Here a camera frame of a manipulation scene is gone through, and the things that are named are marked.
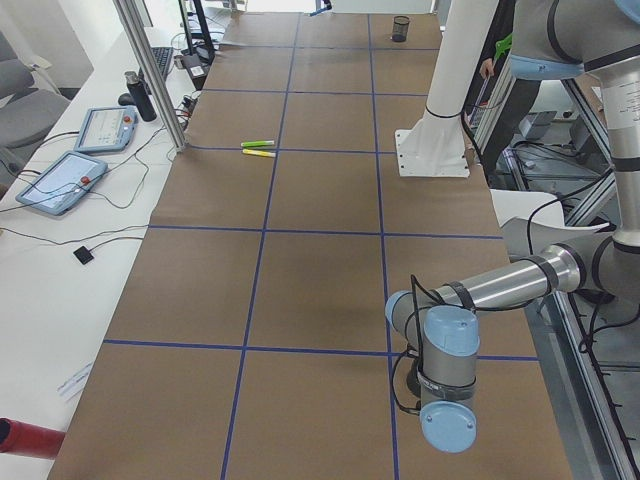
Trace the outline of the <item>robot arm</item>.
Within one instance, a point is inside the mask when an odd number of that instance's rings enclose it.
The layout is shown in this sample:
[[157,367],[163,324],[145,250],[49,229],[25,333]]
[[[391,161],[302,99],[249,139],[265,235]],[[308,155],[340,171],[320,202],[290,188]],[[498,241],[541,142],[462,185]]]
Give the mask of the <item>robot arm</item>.
[[612,234],[552,244],[508,266],[433,290],[413,284],[385,306],[388,323],[417,354],[419,419],[426,440],[447,453],[467,450],[481,312],[517,309],[585,285],[639,299],[639,5],[635,1],[521,1],[511,47],[522,80],[590,74],[601,86],[620,223]]

